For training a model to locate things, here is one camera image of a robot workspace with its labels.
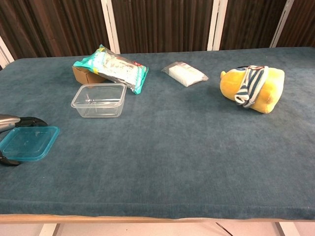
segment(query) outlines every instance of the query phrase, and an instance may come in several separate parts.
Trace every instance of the small white package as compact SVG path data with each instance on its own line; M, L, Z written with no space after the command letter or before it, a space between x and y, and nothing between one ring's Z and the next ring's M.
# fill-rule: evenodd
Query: small white package
M186 87L200 81L208 80L208 77L204 73L185 62L174 62L163 68L162 71Z

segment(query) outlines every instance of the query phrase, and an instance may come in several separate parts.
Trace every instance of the cardboard box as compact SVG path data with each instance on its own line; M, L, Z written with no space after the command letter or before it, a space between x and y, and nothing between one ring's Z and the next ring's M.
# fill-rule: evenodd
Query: cardboard box
M82 68L82 67L72 67L75 79L85 85L85 84L95 84L95 83L102 83L104 82L106 79L104 77L101 77L99 75L96 75L92 72L90 72L88 69L86 68Z

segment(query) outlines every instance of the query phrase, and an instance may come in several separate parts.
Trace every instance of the wooden table frame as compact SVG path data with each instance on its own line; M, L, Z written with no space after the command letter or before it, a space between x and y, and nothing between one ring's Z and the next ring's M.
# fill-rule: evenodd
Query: wooden table frame
M149 217L111 217L111 216L76 216L76 215L33 215L33 214L0 214L0 224L44 224L39 236L55 236L60 224L69 223L196 223L217 222L228 219L184 218L161 219ZM284 236L300 236L294 222L315 222L313 220L282 219L247 219L239 222L271 222Z

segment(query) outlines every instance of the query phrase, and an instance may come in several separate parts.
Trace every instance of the container lid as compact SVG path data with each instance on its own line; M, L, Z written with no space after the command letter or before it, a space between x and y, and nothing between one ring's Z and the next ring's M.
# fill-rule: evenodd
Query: container lid
M14 128L0 143L0 150L10 160L37 161L47 155L59 128L34 126Z

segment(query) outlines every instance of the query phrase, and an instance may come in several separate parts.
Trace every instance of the plastic food container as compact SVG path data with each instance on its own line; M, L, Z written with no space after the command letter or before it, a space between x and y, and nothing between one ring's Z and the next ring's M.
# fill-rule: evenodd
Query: plastic food container
M16 161L38 161L47 155L59 134L55 126L18 127L0 143L3 155Z
M114 118L122 113L126 85L122 83L82 85L71 107L85 118Z

